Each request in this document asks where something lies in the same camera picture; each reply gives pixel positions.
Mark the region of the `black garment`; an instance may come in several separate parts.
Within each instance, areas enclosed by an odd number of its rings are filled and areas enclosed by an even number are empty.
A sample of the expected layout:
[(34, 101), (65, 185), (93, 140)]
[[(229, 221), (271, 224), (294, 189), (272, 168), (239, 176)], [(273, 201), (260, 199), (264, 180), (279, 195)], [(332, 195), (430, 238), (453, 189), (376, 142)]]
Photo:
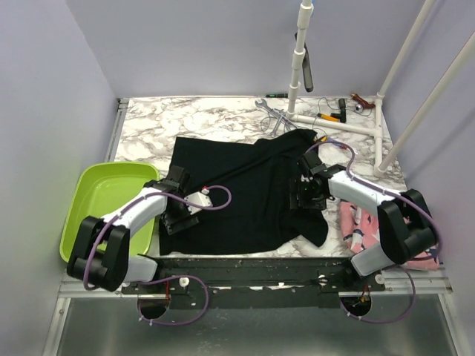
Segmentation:
[(299, 235), (322, 246), (328, 225), (321, 211), (289, 207), (289, 181), (301, 175), (297, 161), (315, 135), (297, 129), (253, 144), (177, 137), (171, 164), (190, 173), (191, 191), (213, 186), (213, 204), (228, 206), (199, 212), (199, 223), (177, 234), (159, 233), (160, 254), (251, 254)]

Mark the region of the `pink patterned garment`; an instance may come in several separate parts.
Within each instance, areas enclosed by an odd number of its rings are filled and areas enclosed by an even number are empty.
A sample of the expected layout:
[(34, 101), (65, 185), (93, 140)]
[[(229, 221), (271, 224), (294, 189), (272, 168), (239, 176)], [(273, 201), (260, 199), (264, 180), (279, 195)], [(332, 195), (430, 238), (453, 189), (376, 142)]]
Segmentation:
[[(352, 253), (357, 254), (378, 243), (379, 221), (368, 211), (356, 204), (341, 200), (339, 203), (340, 228), (343, 241)], [(435, 271), (439, 268), (436, 249), (429, 248), (418, 254), (414, 260), (406, 262), (408, 269)]]

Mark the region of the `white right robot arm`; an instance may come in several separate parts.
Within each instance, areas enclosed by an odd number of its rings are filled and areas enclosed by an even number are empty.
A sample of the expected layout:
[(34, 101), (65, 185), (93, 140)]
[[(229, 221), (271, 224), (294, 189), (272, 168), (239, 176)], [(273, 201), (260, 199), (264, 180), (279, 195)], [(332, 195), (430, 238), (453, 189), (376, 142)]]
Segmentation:
[(366, 210), (378, 220), (379, 239), (343, 262), (341, 281), (352, 291), (368, 276), (410, 261), (437, 260), (439, 236), (422, 194), (398, 192), (351, 174), (342, 165), (326, 166), (316, 152), (298, 160), (301, 177), (290, 181), (290, 208), (323, 211), (333, 198)]

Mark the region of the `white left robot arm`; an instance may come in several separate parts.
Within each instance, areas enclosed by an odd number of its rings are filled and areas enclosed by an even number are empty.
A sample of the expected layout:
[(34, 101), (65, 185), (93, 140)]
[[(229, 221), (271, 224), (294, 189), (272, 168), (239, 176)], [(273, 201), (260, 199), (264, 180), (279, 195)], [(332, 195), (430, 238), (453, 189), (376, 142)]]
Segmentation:
[(190, 174), (173, 166), (165, 178), (151, 180), (123, 207), (104, 217), (88, 216), (79, 224), (68, 261), (67, 274), (82, 280), (86, 289), (115, 291), (129, 271), (131, 238), (159, 217), (168, 234), (198, 224), (185, 197)]

